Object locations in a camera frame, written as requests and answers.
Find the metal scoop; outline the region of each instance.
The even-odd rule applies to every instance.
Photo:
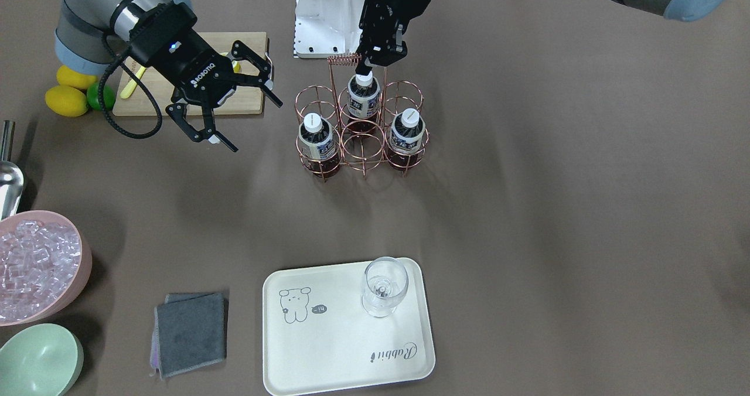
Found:
[[[0,220],[16,214],[18,203],[21,201],[21,193],[26,182],[23,172],[14,163],[11,163],[11,147],[13,147],[13,130],[16,123],[13,121],[3,122],[2,148],[0,148]]]

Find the bottle rack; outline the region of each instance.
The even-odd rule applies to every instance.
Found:
[[[420,87],[410,81],[392,81],[386,82],[388,78],[387,68],[383,69],[383,86],[380,92],[380,106],[377,110],[377,121],[358,120],[357,124],[373,124],[371,130],[367,132],[357,132],[349,126],[349,111],[346,107],[347,92],[346,88],[340,93],[336,91],[336,81],[333,73],[335,65],[355,66],[359,62],[359,55],[351,54],[345,56],[332,56],[328,58],[330,87],[327,86],[309,86],[302,89],[294,100],[294,110],[297,113],[298,126],[302,124],[305,115],[315,112],[322,118],[330,122],[335,132],[334,139],[337,139],[338,152],[329,159],[319,161],[311,159],[302,152],[303,145],[300,143],[299,135],[295,140],[297,153],[300,162],[311,174],[320,177],[326,182],[332,175],[337,173],[342,167],[346,166],[362,173],[362,177],[380,166],[388,164],[397,172],[401,172],[402,177],[406,177],[411,169],[421,163],[424,151],[429,143],[429,131],[424,128],[424,139],[422,140],[420,150],[416,153],[406,154],[401,151],[388,149],[393,154],[399,156],[405,161],[401,164],[399,161],[392,161],[386,158],[386,131],[391,127],[396,115],[408,108],[415,108],[420,111],[424,105],[424,95]],[[339,159],[339,163],[332,162],[332,159]]]

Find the plastic bottle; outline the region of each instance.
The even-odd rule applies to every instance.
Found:
[[[331,177],[339,169],[338,140],[329,121],[308,113],[299,126],[300,150],[310,159],[310,170],[317,177]]]
[[[349,80],[349,123],[348,127],[353,132],[370,132],[375,125],[367,120],[377,123],[378,105],[380,104],[380,85],[377,78],[373,77],[372,71],[366,76],[354,74]]]
[[[417,153],[421,150],[423,135],[424,121],[418,110],[408,108],[396,115],[388,130],[386,145],[386,158],[393,169],[404,171],[420,160]]]

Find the green lime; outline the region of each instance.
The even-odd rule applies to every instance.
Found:
[[[99,84],[92,84],[86,91],[86,100],[88,100],[88,105],[91,108],[101,110],[97,92],[99,92]],[[112,91],[110,86],[104,86],[104,105],[107,106],[108,110],[111,110],[115,106],[115,92]]]

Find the dark liquid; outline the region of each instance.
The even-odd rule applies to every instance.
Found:
[[[315,145],[324,142],[330,135],[330,124],[328,122],[323,122],[321,130],[318,132],[308,131],[303,124],[299,128],[302,139]],[[340,156],[338,155],[338,150],[335,150],[334,155],[325,161],[310,159],[310,170],[317,177],[332,177],[340,169],[339,162]]]
[[[349,118],[349,123],[346,124],[346,129],[355,132],[356,134],[371,134],[377,126],[377,111],[375,111],[370,118],[364,119],[364,121],[372,121],[374,124],[362,121],[363,120],[360,118]]]
[[[401,154],[398,154],[395,151],[391,150],[390,145],[387,145],[386,159],[388,159],[393,169],[403,172],[417,164],[417,162],[420,161],[420,156],[418,154],[415,154],[413,156],[402,156]]]
[[[310,161],[310,170],[313,172],[313,175],[317,177],[332,177],[341,169],[341,164],[339,162],[340,157],[338,153],[336,153],[327,161]]]
[[[420,119],[420,123],[418,123],[415,127],[405,127],[401,122],[401,116],[399,115],[396,116],[396,119],[394,119],[393,127],[396,128],[396,132],[401,134],[402,137],[410,139],[416,137],[422,132],[422,130],[424,129],[424,122]],[[420,161],[420,156],[418,154],[404,156],[403,154],[396,153],[396,151],[391,148],[391,140],[388,140],[388,145],[386,145],[386,159],[388,159],[393,169],[403,172],[417,164],[417,162]]]

